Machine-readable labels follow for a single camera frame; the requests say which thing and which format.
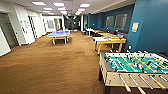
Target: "foosball table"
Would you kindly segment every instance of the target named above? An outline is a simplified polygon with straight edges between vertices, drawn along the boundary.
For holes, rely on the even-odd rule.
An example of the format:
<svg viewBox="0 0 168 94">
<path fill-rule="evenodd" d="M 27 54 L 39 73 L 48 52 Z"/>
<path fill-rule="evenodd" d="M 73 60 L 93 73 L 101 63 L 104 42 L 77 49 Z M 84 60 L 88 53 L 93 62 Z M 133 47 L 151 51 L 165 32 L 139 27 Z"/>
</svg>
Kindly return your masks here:
<svg viewBox="0 0 168 94">
<path fill-rule="evenodd" d="M 104 81 L 104 94 L 111 86 L 168 89 L 168 60 L 155 53 L 105 53 L 100 54 L 99 81 Z"/>
</svg>

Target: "door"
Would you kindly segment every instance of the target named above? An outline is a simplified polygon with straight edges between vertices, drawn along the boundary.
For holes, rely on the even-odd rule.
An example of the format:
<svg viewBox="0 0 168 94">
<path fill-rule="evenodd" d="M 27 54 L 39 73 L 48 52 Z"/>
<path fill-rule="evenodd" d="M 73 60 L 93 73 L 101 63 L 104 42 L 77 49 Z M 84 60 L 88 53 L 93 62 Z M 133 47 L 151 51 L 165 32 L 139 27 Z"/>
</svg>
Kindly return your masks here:
<svg viewBox="0 0 168 94">
<path fill-rule="evenodd" d="M 0 13 L 0 27 L 2 28 L 2 32 L 9 44 L 9 47 L 12 48 L 18 46 L 19 44 L 14 34 L 8 14 Z"/>
<path fill-rule="evenodd" d="M 33 18 L 30 16 L 28 16 L 28 17 L 29 17 L 30 25 L 31 25 L 31 28 L 33 31 L 34 38 L 37 38 L 36 30 L 35 30 L 34 23 L 33 23 Z"/>
</svg>

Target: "wooden floor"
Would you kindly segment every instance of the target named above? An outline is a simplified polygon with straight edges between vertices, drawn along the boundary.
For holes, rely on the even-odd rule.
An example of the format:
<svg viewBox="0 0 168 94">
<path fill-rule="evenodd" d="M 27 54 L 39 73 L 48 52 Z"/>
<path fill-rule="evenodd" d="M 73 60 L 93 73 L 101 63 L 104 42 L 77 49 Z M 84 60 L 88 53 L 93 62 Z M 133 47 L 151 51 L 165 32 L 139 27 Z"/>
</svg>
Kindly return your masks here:
<svg viewBox="0 0 168 94">
<path fill-rule="evenodd" d="M 0 94 L 103 94 L 98 61 L 94 41 L 87 35 L 72 32 L 67 44 L 58 40 L 55 45 L 43 36 L 0 57 Z M 137 88 L 131 90 L 129 94 L 140 94 Z M 161 89 L 144 90 L 166 94 Z M 111 94 L 127 92 L 112 87 Z"/>
</svg>

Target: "table leg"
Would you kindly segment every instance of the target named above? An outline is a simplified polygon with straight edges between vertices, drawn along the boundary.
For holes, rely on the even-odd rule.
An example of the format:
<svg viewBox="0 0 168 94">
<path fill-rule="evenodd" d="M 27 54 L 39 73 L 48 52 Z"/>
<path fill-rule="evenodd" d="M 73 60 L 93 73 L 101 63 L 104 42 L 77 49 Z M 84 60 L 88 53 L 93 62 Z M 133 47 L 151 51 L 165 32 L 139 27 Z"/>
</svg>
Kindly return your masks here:
<svg viewBox="0 0 168 94">
<path fill-rule="evenodd" d="M 67 39 L 67 42 L 68 42 L 68 37 L 66 37 L 66 39 Z"/>
<path fill-rule="evenodd" d="M 66 44 L 66 38 L 65 38 L 65 44 Z"/>
<path fill-rule="evenodd" d="M 95 41 L 95 51 L 96 51 L 96 49 L 97 49 L 97 41 Z"/>
<path fill-rule="evenodd" d="M 90 37 L 90 31 L 89 31 L 89 37 Z"/>
<path fill-rule="evenodd" d="M 98 52 L 97 52 L 97 54 L 100 54 L 100 49 L 101 49 L 101 43 L 98 45 Z"/>
<path fill-rule="evenodd" d="M 99 69 L 99 81 L 102 81 L 103 75 L 102 75 L 102 71 L 101 68 Z"/>
<path fill-rule="evenodd" d="M 114 48 L 114 43 L 111 44 L 111 48 L 112 48 L 112 49 Z"/>
<path fill-rule="evenodd" d="M 104 86 L 104 92 L 103 94 L 110 94 L 111 86 Z"/>
<path fill-rule="evenodd" d="M 118 49 L 119 53 L 121 52 L 121 48 L 122 48 L 122 43 L 120 43 L 120 46 L 119 46 L 119 49 Z"/>
<path fill-rule="evenodd" d="M 55 39 L 53 38 L 53 44 L 55 44 Z"/>
</svg>

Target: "doorway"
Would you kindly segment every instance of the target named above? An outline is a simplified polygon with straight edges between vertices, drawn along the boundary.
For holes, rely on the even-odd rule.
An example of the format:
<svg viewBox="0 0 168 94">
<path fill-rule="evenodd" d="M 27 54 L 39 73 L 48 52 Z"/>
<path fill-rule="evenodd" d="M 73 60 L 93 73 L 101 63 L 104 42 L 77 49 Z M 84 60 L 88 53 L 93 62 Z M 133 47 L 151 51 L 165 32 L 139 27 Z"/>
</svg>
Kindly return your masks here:
<svg viewBox="0 0 168 94">
<path fill-rule="evenodd" d="M 31 28 L 32 28 L 32 31 L 33 31 L 34 38 L 37 38 L 35 26 L 34 26 L 34 23 L 33 23 L 33 18 L 31 16 L 28 16 L 28 17 L 29 17 L 30 25 L 31 25 Z"/>
<path fill-rule="evenodd" d="M 64 16 L 65 28 L 68 30 L 80 30 L 81 16 Z"/>
<path fill-rule="evenodd" d="M 8 14 L 6 13 L 0 13 L 0 27 L 2 29 L 2 32 L 8 42 L 8 45 L 10 48 L 13 48 L 15 46 L 18 46 L 18 41 L 16 39 L 16 36 L 14 34 L 14 30 L 12 28 L 12 25 L 10 23 Z"/>
</svg>

